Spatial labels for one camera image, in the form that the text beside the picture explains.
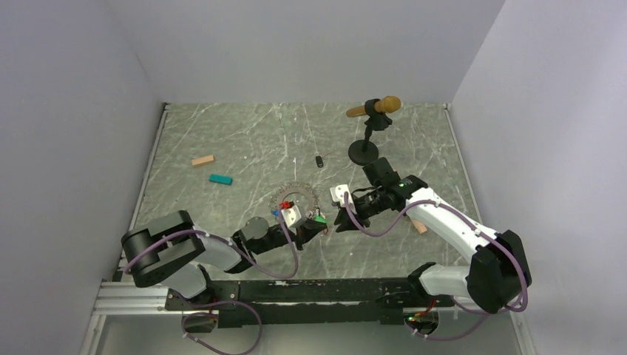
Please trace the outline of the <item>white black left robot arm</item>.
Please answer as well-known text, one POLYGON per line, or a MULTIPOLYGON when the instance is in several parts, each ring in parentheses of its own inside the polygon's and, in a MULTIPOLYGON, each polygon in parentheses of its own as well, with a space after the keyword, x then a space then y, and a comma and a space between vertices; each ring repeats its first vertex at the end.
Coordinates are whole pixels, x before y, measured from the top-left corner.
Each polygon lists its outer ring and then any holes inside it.
POLYGON ((283 246, 301 251, 326 228, 320 217, 308 218, 296 208, 289 208, 279 212, 274 225, 263 217, 253 217, 232 236, 220 237, 201 229, 187 211, 179 210, 122 236, 127 260, 123 271, 138 288, 167 286, 183 296, 190 308, 201 311, 213 297, 205 265, 227 274, 255 267, 280 278, 280 274, 259 265, 255 257, 283 246))

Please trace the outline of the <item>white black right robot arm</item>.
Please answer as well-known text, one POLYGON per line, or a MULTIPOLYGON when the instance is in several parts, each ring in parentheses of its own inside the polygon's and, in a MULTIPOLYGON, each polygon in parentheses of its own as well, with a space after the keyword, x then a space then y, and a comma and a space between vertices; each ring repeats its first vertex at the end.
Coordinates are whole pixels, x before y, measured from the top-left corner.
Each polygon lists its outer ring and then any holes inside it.
POLYGON ((437 296, 470 299, 483 312, 522 312, 529 302, 532 277, 521 238, 511 230, 498 232, 482 225, 453 207, 415 175, 401 177, 386 158, 364 166, 370 182, 365 195, 355 197, 348 185, 330 189, 339 212, 337 231, 359 230, 369 237, 386 233, 366 229, 370 217, 387 210, 397 211, 391 223, 408 217, 423 223, 443 238, 469 263, 443 266, 425 263, 407 278, 408 298, 423 308, 437 296))

